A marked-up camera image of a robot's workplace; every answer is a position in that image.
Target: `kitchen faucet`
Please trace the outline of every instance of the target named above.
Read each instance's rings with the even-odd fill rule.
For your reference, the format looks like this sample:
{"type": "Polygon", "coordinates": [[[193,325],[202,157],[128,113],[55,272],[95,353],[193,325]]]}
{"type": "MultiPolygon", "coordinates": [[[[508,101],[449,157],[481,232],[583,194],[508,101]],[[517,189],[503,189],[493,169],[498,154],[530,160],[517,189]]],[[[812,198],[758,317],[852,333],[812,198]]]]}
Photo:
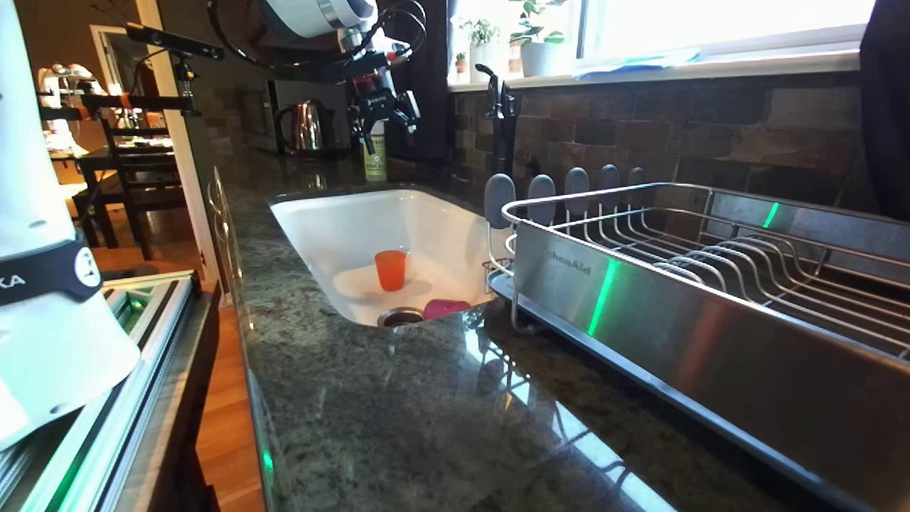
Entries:
{"type": "Polygon", "coordinates": [[[489,76],[489,118],[493,118],[493,157],[489,157],[489,175],[510,172],[512,175],[512,157],[515,157],[515,125],[517,125],[517,96],[512,87],[488,64],[476,64],[481,74],[489,76]]]}

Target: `granite countertop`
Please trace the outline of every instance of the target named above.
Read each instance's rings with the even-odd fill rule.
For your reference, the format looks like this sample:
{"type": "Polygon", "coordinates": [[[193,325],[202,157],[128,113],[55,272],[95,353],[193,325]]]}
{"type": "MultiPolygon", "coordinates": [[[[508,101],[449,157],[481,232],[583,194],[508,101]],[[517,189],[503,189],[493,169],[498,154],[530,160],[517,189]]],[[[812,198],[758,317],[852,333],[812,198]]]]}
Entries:
{"type": "MultiPolygon", "coordinates": [[[[790,509],[790,481],[508,305],[350,325],[270,202],[362,187],[357,162],[217,154],[270,509],[790,509]]],[[[409,178],[476,205],[471,185],[409,178]]]]}

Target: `backsplash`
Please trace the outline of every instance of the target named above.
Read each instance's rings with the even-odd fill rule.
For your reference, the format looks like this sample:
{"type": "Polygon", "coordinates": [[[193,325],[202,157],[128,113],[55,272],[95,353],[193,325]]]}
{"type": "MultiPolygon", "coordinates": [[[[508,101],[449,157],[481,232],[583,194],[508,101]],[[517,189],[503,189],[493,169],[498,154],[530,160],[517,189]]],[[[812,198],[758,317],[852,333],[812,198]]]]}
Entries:
{"type": "MultiPolygon", "coordinates": [[[[876,209],[862,157],[856,74],[515,87],[515,182],[542,162],[644,168],[648,178],[704,182],[854,209],[876,209]]],[[[489,96],[456,93],[456,165],[489,172],[489,96]]]]}

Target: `stainless steel dish rack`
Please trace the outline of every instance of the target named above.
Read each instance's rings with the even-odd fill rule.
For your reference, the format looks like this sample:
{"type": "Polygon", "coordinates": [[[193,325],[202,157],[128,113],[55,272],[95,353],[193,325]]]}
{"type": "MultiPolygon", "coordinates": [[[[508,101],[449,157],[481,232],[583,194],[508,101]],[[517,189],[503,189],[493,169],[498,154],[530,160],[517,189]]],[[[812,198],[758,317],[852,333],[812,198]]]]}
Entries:
{"type": "Polygon", "coordinates": [[[837,505],[910,505],[910,224],[684,182],[500,209],[515,309],[837,505]]]}

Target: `white sink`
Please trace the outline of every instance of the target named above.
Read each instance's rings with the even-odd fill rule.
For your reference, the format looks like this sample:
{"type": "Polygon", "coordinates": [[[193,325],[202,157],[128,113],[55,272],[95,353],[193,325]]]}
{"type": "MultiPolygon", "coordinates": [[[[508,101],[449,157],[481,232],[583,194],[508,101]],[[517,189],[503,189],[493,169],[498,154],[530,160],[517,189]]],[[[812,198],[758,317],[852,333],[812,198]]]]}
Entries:
{"type": "Polygon", "coordinates": [[[378,325],[381,315],[434,297],[483,305],[493,297],[488,219],[424,189],[371,189],[277,202],[287,242],[316,276],[328,302],[350,322],[378,325]],[[405,286],[378,286],[374,255],[408,251],[405,286]]]}

